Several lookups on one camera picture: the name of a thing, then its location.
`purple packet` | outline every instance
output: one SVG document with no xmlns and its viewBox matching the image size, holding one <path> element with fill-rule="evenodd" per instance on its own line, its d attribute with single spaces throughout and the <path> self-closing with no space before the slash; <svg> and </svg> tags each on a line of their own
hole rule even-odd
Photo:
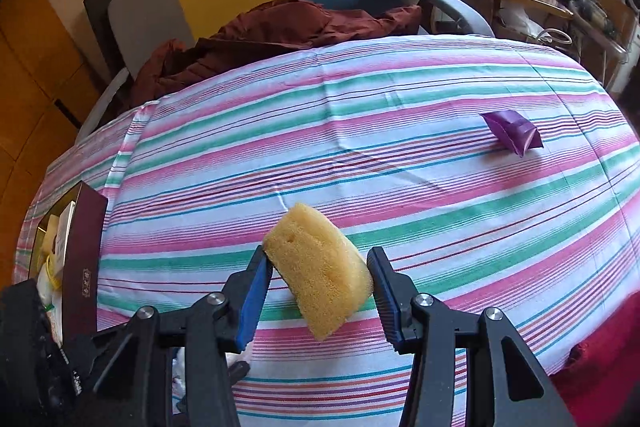
<svg viewBox="0 0 640 427">
<path fill-rule="evenodd" d="M 529 149 L 543 147 L 538 128 L 523 115 L 511 109 L 482 113 L 494 136 L 520 158 Z"/>
</svg>

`white packaging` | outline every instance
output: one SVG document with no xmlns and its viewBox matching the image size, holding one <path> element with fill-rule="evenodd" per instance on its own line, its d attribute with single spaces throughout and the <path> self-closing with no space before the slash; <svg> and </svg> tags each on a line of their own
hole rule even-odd
<svg viewBox="0 0 640 427">
<path fill-rule="evenodd" d="M 51 323 L 51 336 L 56 344 L 62 346 L 62 291 L 51 296 L 51 305 L 47 307 L 47 317 Z"/>
<path fill-rule="evenodd" d="M 542 32 L 542 26 L 532 21 L 521 4 L 510 1 L 502 1 L 502 7 L 498 11 L 498 17 L 505 27 L 523 35 L 535 38 Z"/>
<path fill-rule="evenodd" d="M 47 264 L 43 264 L 38 274 L 38 281 L 36 282 L 36 288 L 38 289 L 38 295 L 42 305 L 47 308 L 51 304 L 51 298 L 53 296 L 53 285 L 49 275 L 47 275 Z"/>
<path fill-rule="evenodd" d="M 56 234 L 56 254 L 53 256 L 53 270 L 52 276 L 62 280 L 62 270 L 65 266 L 66 256 L 66 240 L 69 237 L 69 231 L 71 229 L 71 220 L 74 217 L 74 211 L 76 209 L 76 202 L 71 201 L 65 210 L 60 214 L 60 220 L 58 222 L 58 233 Z"/>
</svg>

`wooden cabinet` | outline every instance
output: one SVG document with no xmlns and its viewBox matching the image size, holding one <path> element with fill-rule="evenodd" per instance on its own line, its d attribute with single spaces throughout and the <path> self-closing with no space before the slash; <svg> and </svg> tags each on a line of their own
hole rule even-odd
<svg viewBox="0 0 640 427">
<path fill-rule="evenodd" d="M 0 288 L 47 166 L 78 133 L 100 93 L 48 0 L 0 0 Z"/>
</svg>

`chair armrest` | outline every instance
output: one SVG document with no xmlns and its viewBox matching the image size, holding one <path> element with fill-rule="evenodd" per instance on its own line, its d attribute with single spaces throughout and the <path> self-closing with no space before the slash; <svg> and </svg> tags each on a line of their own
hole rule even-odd
<svg viewBox="0 0 640 427">
<path fill-rule="evenodd" d="M 79 144 L 93 131 L 95 131 L 95 128 L 98 127 L 98 124 L 100 123 L 102 115 L 104 115 L 107 107 L 109 107 L 111 100 L 113 100 L 113 97 L 122 85 L 127 82 L 127 78 L 129 78 L 129 70 L 127 70 L 127 68 L 122 68 L 118 74 L 113 77 L 113 80 L 109 86 L 107 86 L 107 89 L 104 90 L 94 107 L 92 107 L 89 116 L 84 120 L 80 131 L 78 131 L 78 136 L 76 136 L 75 145 Z"/>
<path fill-rule="evenodd" d="M 110 3 L 111 0 L 84 0 L 84 11 L 91 24 L 91 29 L 94 31 L 104 61 L 109 68 L 109 74 L 116 76 L 125 64 L 111 29 L 108 12 Z"/>
<path fill-rule="evenodd" d="M 491 26 L 476 10 L 461 0 L 427 0 L 457 21 L 465 33 L 494 37 Z"/>
</svg>

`brown jacket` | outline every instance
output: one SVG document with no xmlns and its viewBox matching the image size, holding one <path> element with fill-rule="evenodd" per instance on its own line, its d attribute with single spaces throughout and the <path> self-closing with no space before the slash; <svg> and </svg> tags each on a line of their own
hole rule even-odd
<svg viewBox="0 0 640 427">
<path fill-rule="evenodd" d="M 265 58 L 345 41 L 415 35 L 421 16 L 419 6 L 394 8 L 374 18 L 362 10 L 273 0 L 241 13 L 191 49 L 175 39 L 162 44 L 138 73 L 127 108 Z"/>
</svg>

